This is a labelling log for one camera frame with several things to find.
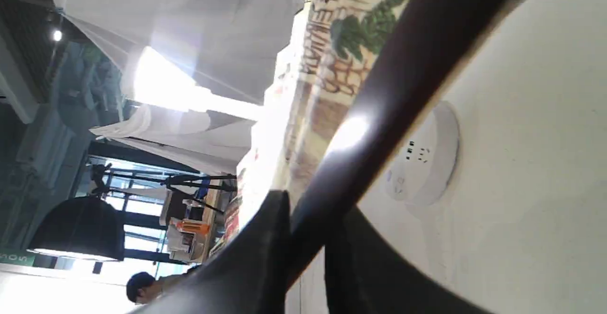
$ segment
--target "round floor socket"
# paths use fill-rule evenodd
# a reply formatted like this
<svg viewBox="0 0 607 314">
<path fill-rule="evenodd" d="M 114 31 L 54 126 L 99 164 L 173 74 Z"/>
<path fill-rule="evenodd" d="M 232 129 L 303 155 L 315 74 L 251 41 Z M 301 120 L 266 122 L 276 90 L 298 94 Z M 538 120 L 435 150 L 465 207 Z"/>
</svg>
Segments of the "round floor socket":
<svg viewBox="0 0 607 314">
<path fill-rule="evenodd" d="M 438 201 L 455 167 L 459 140 L 455 114 L 447 103 L 438 103 L 382 175 L 384 191 L 407 204 Z"/>
</svg>

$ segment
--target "black pendant lamp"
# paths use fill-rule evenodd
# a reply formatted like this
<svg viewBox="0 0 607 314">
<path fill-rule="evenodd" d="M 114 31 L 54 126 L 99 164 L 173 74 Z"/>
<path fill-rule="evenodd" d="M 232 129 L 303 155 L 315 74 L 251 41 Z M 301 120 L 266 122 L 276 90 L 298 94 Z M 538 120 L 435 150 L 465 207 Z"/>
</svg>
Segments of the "black pendant lamp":
<svg viewBox="0 0 607 314">
<path fill-rule="evenodd" d="M 123 260 L 123 216 L 98 197 L 68 199 L 44 217 L 28 250 L 100 262 Z"/>
</svg>

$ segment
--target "white fabric canopy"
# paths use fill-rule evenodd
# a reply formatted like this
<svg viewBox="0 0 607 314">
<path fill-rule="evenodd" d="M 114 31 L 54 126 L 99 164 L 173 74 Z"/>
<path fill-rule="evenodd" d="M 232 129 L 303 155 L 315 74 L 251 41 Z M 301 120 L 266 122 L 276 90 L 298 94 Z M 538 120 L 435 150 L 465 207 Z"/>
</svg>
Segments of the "white fabric canopy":
<svg viewBox="0 0 607 314">
<path fill-rule="evenodd" d="M 236 173 L 238 161 L 251 146 L 252 124 L 237 121 L 207 130 L 210 118 L 206 113 L 143 104 L 127 121 L 91 132 L 216 175 Z"/>
<path fill-rule="evenodd" d="M 54 0 L 124 71 L 152 46 L 214 94 L 262 103 L 303 0 Z"/>
</svg>

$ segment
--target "black hair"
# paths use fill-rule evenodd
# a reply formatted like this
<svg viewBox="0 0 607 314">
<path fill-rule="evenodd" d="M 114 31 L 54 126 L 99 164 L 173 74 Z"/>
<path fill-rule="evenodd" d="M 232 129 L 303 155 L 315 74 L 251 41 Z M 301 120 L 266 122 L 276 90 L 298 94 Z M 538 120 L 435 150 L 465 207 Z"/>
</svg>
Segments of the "black hair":
<svg viewBox="0 0 607 314">
<path fill-rule="evenodd" d="M 137 273 L 130 277 L 130 280 L 126 282 L 126 297 L 132 303 L 137 303 L 137 297 L 139 296 L 139 289 L 147 288 L 156 282 L 156 279 L 148 273 Z"/>
</svg>

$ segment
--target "green sign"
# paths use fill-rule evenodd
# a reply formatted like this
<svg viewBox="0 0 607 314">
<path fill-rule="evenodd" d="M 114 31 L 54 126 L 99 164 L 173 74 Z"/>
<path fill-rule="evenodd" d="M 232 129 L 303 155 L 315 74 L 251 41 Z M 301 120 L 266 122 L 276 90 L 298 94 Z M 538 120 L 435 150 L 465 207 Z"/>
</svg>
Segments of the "green sign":
<svg viewBox="0 0 607 314">
<path fill-rule="evenodd" d="M 28 251 L 12 249 L 0 250 L 0 263 L 30 267 L 34 265 L 35 259 L 36 254 Z"/>
</svg>

